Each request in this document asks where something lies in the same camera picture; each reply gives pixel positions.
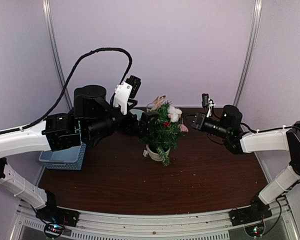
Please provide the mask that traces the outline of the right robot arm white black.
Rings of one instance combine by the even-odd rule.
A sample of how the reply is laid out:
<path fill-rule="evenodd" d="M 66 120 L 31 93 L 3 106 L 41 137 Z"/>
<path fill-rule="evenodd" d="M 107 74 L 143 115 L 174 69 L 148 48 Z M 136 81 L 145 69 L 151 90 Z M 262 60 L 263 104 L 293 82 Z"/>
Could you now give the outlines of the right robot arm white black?
<path fill-rule="evenodd" d="M 225 105 L 218 120 L 211 115 L 211 109 L 207 113 L 196 113 L 191 127 L 221 138 L 232 154 L 264 151 L 288 151 L 290 154 L 288 166 L 251 199 L 246 216 L 256 221 L 266 212 L 266 206 L 300 181 L 300 121 L 289 126 L 243 132 L 243 115 L 236 106 Z"/>

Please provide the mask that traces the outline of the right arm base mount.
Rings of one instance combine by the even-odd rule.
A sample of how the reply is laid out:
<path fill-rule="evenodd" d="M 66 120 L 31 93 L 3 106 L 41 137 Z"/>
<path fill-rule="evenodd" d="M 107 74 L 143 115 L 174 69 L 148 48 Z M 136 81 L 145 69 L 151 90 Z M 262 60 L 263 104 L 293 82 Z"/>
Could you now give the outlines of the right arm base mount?
<path fill-rule="evenodd" d="M 231 224 L 239 226 L 269 218 L 272 216 L 272 211 L 268 204 L 266 205 L 261 200 L 255 199 L 250 202 L 250 206 L 234 208 L 228 214 Z"/>

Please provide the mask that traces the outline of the small green christmas tree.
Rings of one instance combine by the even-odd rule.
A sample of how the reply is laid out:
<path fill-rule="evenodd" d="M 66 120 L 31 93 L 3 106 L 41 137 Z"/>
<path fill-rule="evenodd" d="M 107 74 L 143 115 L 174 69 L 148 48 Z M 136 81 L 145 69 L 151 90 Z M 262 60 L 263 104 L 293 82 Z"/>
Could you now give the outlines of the small green christmas tree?
<path fill-rule="evenodd" d="M 171 122 L 168 117 L 168 108 L 173 106 L 171 102 L 164 102 L 160 108 L 152 110 L 152 113 L 158 114 L 153 127 L 150 128 L 146 137 L 141 140 L 146 144 L 148 156 L 157 162 L 161 162 L 165 167 L 170 164 L 170 150 L 176 149 L 178 139 L 186 135 L 187 132 L 181 132 L 179 125 L 184 124 L 182 115 L 178 122 Z M 169 121 L 170 126 L 164 127 L 164 123 Z"/>

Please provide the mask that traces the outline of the beige fabric bow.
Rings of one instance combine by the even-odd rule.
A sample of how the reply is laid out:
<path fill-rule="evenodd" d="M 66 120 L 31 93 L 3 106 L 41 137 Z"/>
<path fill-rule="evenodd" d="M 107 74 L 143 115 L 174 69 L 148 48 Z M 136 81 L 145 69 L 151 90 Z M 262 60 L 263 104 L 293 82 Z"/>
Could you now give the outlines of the beige fabric bow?
<path fill-rule="evenodd" d="M 153 110 L 156 110 L 158 108 L 160 108 L 162 106 L 162 104 L 165 102 L 166 100 L 166 95 L 161 95 L 158 96 L 152 103 L 153 103 Z"/>

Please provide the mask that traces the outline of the white cotton ball ornament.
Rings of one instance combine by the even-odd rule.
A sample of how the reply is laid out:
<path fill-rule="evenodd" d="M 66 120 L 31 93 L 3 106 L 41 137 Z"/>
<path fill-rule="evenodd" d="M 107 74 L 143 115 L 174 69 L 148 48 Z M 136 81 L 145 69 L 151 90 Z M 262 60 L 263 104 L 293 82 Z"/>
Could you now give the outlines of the white cotton ball ornament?
<path fill-rule="evenodd" d="M 172 105 L 168 108 L 168 117 L 170 118 L 171 123 L 176 123 L 179 121 L 182 115 L 182 111 L 179 108 L 176 108 Z"/>

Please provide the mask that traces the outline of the pink pompom ornament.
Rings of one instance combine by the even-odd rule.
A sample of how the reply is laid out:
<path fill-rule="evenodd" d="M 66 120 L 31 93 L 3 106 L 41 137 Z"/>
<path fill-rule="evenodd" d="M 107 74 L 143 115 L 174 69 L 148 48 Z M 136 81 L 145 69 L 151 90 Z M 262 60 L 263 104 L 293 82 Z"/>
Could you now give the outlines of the pink pompom ornament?
<path fill-rule="evenodd" d="M 183 132 L 183 133 L 189 132 L 189 129 L 184 124 L 179 124 L 178 126 L 179 126 L 181 132 Z"/>

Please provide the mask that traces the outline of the white battery box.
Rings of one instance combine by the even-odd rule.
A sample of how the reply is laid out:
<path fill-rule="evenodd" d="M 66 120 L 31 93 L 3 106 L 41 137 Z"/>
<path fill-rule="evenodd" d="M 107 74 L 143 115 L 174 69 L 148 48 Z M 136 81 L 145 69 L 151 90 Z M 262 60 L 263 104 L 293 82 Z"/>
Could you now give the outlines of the white battery box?
<path fill-rule="evenodd" d="M 147 157 L 149 155 L 149 153 L 148 153 L 148 151 L 145 149 L 144 151 L 143 151 L 143 156 L 144 157 Z"/>

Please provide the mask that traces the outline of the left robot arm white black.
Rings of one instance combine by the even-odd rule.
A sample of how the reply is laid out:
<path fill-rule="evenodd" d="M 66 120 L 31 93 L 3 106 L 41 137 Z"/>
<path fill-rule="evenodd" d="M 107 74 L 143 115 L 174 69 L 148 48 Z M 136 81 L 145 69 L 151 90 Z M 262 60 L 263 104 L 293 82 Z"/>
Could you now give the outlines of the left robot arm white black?
<path fill-rule="evenodd" d="M 18 174 L 7 157 L 27 152 L 62 151 L 98 140 L 122 130 L 145 137 L 158 119 L 156 113 L 131 113 L 137 103 L 137 88 L 123 82 L 114 92 L 114 103 L 106 101 L 107 91 L 100 85 L 87 85 L 74 91 L 74 107 L 69 113 L 44 117 L 33 126 L 19 126 L 0 131 L 0 185 L 14 196 L 28 202 L 51 222 L 62 218 L 55 195 L 36 187 Z"/>

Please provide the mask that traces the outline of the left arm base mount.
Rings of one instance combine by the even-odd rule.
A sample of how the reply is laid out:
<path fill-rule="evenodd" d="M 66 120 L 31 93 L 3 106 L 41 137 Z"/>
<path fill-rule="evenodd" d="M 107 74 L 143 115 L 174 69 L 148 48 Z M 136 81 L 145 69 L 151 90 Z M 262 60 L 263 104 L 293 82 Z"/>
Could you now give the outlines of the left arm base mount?
<path fill-rule="evenodd" d="M 64 208 L 58 208 L 54 211 L 38 209 L 36 211 L 36 216 L 47 223 L 55 223 L 67 227 L 76 227 L 80 213 L 75 210 Z"/>

